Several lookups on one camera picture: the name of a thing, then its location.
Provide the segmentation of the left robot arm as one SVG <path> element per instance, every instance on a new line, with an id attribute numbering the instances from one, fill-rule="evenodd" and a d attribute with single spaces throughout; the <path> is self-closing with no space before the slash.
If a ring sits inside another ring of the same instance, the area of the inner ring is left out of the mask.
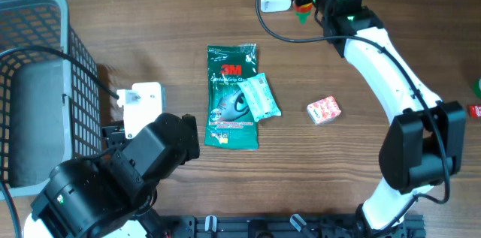
<path id="1" fill-rule="evenodd" d="M 156 187 L 200 155 L 194 116 L 159 115 L 124 147 L 57 165 L 31 204 L 25 237 L 104 237 L 128 225 L 165 237 L 169 226 L 152 208 Z"/>

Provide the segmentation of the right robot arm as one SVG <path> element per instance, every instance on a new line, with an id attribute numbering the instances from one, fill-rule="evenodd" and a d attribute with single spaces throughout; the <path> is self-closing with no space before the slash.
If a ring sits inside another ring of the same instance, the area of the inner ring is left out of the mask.
<path id="1" fill-rule="evenodd" d="M 466 113 L 428 89 L 397 53 L 383 22 L 362 0 L 292 0 L 315 8 L 323 40 L 364 77 L 381 103 L 389 129 L 379 152 L 382 174 L 358 208 L 356 230 L 377 237 L 400 227 L 408 210 L 442 185 L 439 204 L 451 195 L 461 168 Z"/>

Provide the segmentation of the white wet wipes pack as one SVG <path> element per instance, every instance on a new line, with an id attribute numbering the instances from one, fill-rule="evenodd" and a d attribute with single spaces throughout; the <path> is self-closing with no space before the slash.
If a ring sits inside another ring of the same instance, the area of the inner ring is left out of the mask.
<path id="1" fill-rule="evenodd" d="M 247 105 L 255 122 L 282 115 L 268 85 L 265 73 L 250 77 L 237 85 L 247 100 Z"/>

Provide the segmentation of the red candy bar wrapper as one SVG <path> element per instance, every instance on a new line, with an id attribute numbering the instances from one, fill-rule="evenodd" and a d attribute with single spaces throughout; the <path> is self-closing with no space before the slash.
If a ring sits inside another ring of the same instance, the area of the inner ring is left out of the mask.
<path id="1" fill-rule="evenodd" d="M 468 106 L 469 114 L 472 118 L 480 119 L 481 118 L 481 105 L 469 105 Z"/>

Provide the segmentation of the green lid jar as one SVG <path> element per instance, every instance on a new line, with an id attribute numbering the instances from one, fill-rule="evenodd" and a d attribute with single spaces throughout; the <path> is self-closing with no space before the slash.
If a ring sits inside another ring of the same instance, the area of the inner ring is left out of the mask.
<path id="1" fill-rule="evenodd" d="M 481 78 L 475 81 L 473 85 L 473 92 L 478 98 L 481 98 Z"/>

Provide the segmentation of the green 3M gloves package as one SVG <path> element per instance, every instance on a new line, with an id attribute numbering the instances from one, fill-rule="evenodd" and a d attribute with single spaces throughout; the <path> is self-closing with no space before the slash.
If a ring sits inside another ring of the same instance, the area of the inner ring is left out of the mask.
<path id="1" fill-rule="evenodd" d="M 257 75 L 257 69 L 255 44 L 207 48 L 206 146 L 258 149 L 257 123 L 238 85 Z"/>

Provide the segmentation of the red patterned small box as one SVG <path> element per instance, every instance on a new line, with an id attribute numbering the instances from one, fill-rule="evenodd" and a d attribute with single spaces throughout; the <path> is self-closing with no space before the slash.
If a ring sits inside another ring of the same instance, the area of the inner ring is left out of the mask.
<path id="1" fill-rule="evenodd" d="M 316 125 L 329 122 L 341 114 L 341 109 L 333 96 L 307 105 L 307 113 Z"/>

